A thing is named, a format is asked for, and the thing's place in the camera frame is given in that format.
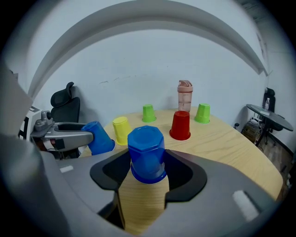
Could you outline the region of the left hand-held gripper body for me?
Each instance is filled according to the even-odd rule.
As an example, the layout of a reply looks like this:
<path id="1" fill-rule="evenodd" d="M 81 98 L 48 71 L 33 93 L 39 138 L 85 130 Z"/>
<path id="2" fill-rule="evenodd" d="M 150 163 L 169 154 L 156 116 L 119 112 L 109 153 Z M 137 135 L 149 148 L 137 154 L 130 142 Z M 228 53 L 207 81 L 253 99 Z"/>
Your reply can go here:
<path id="1" fill-rule="evenodd" d="M 50 111 L 31 106 L 20 127 L 18 138 L 27 141 L 43 138 L 53 125 L 54 121 Z"/>

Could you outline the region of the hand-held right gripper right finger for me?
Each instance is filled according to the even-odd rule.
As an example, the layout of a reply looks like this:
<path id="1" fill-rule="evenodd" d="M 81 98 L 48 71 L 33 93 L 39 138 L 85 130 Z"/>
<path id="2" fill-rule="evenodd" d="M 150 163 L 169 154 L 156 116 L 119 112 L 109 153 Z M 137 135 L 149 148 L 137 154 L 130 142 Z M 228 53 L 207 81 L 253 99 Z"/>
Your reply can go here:
<path id="1" fill-rule="evenodd" d="M 174 150 L 164 154 L 169 191 L 165 210 L 146 237 L 247 237 L 278 203 L 236 168 Z"/>

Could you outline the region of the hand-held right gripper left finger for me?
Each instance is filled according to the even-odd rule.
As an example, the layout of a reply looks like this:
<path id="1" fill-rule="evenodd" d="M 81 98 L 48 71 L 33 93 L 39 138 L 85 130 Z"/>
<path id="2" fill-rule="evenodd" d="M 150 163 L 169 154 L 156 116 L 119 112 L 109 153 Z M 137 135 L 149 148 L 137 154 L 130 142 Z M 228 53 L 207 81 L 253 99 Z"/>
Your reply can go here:
<path id="1" fill-rule="evenodd" d="M 67 222 L 69 237 L 128 237 L 119 187 L 130 169 L 127 152 L 57 161 L 42 152 L 47 181 Z"/>

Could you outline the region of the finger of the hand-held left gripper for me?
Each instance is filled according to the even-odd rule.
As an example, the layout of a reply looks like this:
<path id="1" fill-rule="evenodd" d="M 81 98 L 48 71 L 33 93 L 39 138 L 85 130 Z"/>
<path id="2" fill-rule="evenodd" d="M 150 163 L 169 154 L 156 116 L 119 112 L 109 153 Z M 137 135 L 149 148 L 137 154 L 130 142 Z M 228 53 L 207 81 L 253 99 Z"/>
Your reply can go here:
<path id="1" fill-rule="evenodd" d="M 64 152 L 73 150 L 91 143 L 93 134 L 88 131 L 55 131 L 47 132 L 44 140 L 53 140 L 56 151 Z"/>
<path id="2" fill-rule="evenodd" d="M 59 122 L 54 124 L 55 131 L 81 131 L 84 123 Z"/>

